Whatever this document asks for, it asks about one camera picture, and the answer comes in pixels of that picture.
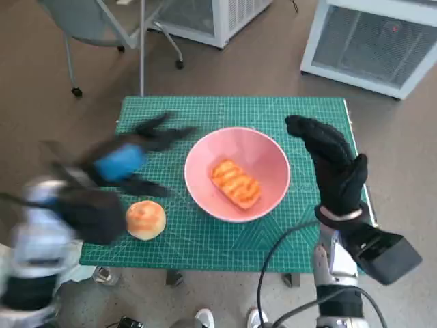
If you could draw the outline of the black left hand blue tape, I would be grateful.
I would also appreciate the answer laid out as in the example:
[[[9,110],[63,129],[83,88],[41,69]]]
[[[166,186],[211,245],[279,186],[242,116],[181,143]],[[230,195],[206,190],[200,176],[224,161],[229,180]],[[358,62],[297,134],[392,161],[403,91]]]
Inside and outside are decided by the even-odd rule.
[[[167,111],[138,123],[130,131],[94,146],[75,165],[99,187],[117,187],[136,196],[170,196],[166,187],[142,179],[137,170],[147,163],[147,153],[168,150],[197,130],[194,126],[161,129],[171,116]]]

